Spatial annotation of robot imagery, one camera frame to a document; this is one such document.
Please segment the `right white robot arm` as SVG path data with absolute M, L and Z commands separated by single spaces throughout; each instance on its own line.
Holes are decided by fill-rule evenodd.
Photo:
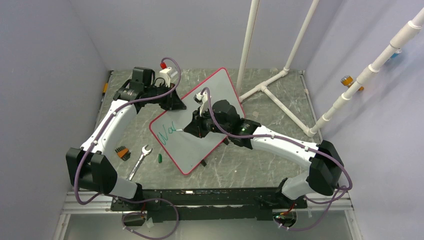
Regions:
M 270 152 L 305 169 L 279 184 L 275 200 L 280 207 L 287 208 L 297 198 L 310 193 L 334 194 L 344 164 L 331 142 L 306 142 L 279 134 L 240 117 L 227 100 L 219 100 L 211 109 L 201 111 L 201 107 L 193 111 L 191 121 L 183 128 L 185 133 L 197 138 L 205 138 L 209 133 L 223 134 L 236 146 Z

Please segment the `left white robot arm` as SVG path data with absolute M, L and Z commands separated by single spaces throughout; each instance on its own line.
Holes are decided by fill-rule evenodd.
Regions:
M 120 177 L 109 161 L 115 146 L 128 124 L 148 104 L 159 105 L 165 111 L 186 110 L 176 88 L 181 70 L 161 64 L 161 83 L 156 83 L 155 71 L 135 67 L 131 78 L 115 92 L 108 113 L 96 130 L 80 147 L 71 147 L 65 156 L 69 178 L 77 192 L 79 189 L 97 194 L 124 198 L 131 210 L 144 203 L 143 187 L 139 183 Z

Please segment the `red framed whiteboard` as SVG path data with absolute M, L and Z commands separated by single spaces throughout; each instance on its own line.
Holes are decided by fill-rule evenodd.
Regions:
M 149 124 L 149 130 L 183 175 L 191 173 L 227 135 L 214 126 L 207 106 L 195 96 L 209 88 L 212 110 L 223 128 L 245 117 L 226 68 L 221 67 L 181 97 L 185 110 L 165 111 Z

